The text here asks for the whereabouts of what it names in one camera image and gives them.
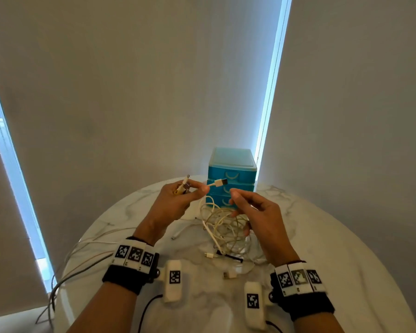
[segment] wristband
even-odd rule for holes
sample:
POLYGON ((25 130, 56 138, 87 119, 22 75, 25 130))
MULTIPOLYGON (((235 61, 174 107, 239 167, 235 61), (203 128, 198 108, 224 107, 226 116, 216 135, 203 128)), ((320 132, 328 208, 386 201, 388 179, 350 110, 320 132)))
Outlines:
POLYGON ((111 257, 102 282, 109 281, 139 295, 143 285, 156 277, 159 254, 134 236, 123 240, 111 257))
POLYGON ((272 302, 276 302, 291 320, 316 313, 334 313, 325 286, 305 261, 295 261, 278 266, 271 274, 272 302))

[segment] white wall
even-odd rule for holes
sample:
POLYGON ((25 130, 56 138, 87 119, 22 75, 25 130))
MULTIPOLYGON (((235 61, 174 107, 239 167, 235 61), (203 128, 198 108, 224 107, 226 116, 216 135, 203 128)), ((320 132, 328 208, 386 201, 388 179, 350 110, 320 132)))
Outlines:
POLYGON ((0 316, 48 298, 0 158, 0 316))
POLYGON ((259 180, 353 230, 416 316, 416 0, 293 0, 259 180))
POLYGON ((0 100, 54 266, 122 197, 255 149, 281 0, 0 0, 0 100))

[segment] white marble surface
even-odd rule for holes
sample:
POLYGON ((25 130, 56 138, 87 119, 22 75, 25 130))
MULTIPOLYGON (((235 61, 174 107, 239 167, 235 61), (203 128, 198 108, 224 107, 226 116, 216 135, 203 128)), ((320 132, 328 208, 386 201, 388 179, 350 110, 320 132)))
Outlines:
MULTIPOLYGON (((206 176, 192 176, 205 181, 206 176)), ((111 229, 134 227, 144 218, 162 185, 177 179, 159 182, 123 198, 103 213, 86 231, 83 238, 111 229)), ((338 220, 297 196, 273 186, 259 184, 257 192, 277 202, 282 210, 290 241, 299 256, 316 267, 328 290, 335 315, 346 333, 352 332, 416 332, 416 322, 401 291, 386 268, 368 247, 338 220)), ((195 203, 184 219, 193 219, 195 203)), ((143 332, 247 332, 244 321, 244 283, 260 281, 269 287, 269 265, 256 266, 238 279, 223 280, 222 272, 232 260, 209 260, 203 247, 210 238, 201 226, 190 227, 176 240, 170 237, 187 220, 174 222, 156 248, 161 254, 159 266, 167 259, 182 259, 184 294, 182 301, 164 304, 155 300, 145 315, 143 332)), ((118 241, 133 230, 105 235, 104 241, 118 241)), ((115 245, 93 244, 75 254, 67 273, 89 257, 114 250, 115 245)), ((101 285, 109 260, 99 263, 61 287, 55 313, 55 333, 63 333, 83 310, 101 285)), ((162 285, 146 285, 138 298, 132 332, 146 302, 162 293, 162 285)), ((269 307, 266 317, 284 333, 294 332, 289 315, 277 306, 269 307)))

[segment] hand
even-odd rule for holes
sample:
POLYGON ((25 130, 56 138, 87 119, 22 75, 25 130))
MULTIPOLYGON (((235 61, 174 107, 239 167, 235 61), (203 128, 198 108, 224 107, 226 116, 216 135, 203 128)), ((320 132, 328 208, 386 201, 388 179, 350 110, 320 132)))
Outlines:
POLYGON ((266 259, 275 267, 299 259, 288 239, 282 214, 277 203, 267 200, 263 196, 240 189, 231 189, 230 203, 235 203, 238 209, 231 217, 246 214, 249 224, 245 226, 245 235, 253 229, 260 242, 266 259))
POLYGON ((197 190, 183 195, 174 195, 182 180, 164 185, 150 211, 139 224, 134 236, 154 246, 163 237, 166 228, 183 216, 192 201, 201 199, 209 192, 209 187, 201 182, 188 180, 188 184, 197 190))

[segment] left hand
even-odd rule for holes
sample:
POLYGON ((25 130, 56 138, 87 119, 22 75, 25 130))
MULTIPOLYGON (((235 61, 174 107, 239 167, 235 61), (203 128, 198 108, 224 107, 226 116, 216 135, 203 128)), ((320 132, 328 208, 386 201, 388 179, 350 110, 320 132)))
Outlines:
POLYGON ((162 187, 150 211, 134 232, 134 236, 154 246, 163 237, 168 225, 181 218, 192 201, 201 199, 209 192, 207 185, 189 179, 188 184, 197 190, 183 195, 174 195, 174 191, 182 181, 162 187))

